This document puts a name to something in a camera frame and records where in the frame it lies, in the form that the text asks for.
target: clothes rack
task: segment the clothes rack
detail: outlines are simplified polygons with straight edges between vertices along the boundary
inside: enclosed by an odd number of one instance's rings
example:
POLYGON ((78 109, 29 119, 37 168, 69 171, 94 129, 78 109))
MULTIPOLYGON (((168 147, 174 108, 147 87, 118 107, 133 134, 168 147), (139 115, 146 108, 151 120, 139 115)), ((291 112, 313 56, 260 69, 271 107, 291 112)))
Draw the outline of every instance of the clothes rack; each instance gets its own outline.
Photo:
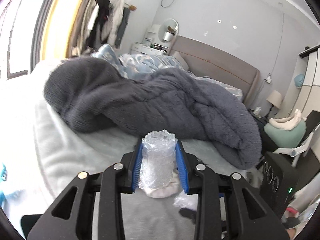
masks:
POLYGON ((136 9, 137 9, 137 7, 135 7, 134 5, 132 5, 132 4, 128 4, 128 3, 124 3, 125 4, 125 6, 127 7, 127 8, 129 8, 131 11, 135 11, 136 9))

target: green cushion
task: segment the green cushion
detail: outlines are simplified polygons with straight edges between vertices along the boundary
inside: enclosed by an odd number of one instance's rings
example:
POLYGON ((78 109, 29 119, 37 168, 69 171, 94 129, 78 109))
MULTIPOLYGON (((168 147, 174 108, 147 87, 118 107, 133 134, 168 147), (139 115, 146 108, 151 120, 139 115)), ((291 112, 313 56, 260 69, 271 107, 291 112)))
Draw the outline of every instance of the green cushion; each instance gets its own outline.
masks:
POLYGON ((279 148, 295 148, 302 140, 307 127, 305 121, 301 120, 290 131, 273 127, 270 123, 267 123, 263 129, 279 148))

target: lampshade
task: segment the lampshade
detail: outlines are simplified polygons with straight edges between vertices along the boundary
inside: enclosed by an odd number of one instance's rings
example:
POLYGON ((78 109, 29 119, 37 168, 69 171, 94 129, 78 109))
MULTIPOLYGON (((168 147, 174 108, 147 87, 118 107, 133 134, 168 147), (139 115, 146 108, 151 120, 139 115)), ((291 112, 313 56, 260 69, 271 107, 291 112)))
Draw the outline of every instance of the lampshade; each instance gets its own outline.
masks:
POLYGON ((282 103, 282 95, 273 90, 273 92, 268 96, 267 101, 273 104, 276 108, 280 109, 282 103))

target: teal object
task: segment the teal object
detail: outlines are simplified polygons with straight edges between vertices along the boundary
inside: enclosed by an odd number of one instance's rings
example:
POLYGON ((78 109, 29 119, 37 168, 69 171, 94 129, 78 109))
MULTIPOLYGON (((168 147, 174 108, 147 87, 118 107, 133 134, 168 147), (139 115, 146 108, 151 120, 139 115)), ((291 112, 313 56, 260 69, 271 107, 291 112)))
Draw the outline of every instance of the teal object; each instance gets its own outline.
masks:
POLYGON ((294 84, 297 88, 301 88, 304 81, 304 74, 300 74, 294 78, 294 84))
POLYGON ((295 148, 306 133, 306 123, 301 120, 298 125, 290 131, 276 128, 270 123, 264 126, 264 131, 279 148, 295 148))

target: silver screw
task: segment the silver screw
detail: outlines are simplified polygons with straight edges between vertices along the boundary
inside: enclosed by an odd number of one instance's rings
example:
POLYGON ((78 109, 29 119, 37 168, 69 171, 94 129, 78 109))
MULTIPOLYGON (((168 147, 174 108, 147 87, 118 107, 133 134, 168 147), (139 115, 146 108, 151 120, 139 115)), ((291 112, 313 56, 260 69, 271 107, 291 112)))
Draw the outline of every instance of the silver screw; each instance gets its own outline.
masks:
POLYGON ((241 174, 235 172, 235 173, 232 174, 232 177, 233 177, 234 179, 238 180, 238 179, 241 179, 241 174))
POLYGON ((122 170, 123 169, 123 164, 122 163, 116 163, 115 165, 113 165, 113 168, 115 170, 122 170))
POLYGON ((205 170, 205 165, 203 165, 203 164, 198 164, 198 165, 196 166, 196 169, 197 169, 198 171, 204 171, 204 170, 205 170))
POLYGON ((85 179, 87 176, 88 176, 88 173, 86 173, 85 171, 81 171, 81 172, 78 174, 78 178, 79 178, 79 179, 85 179))

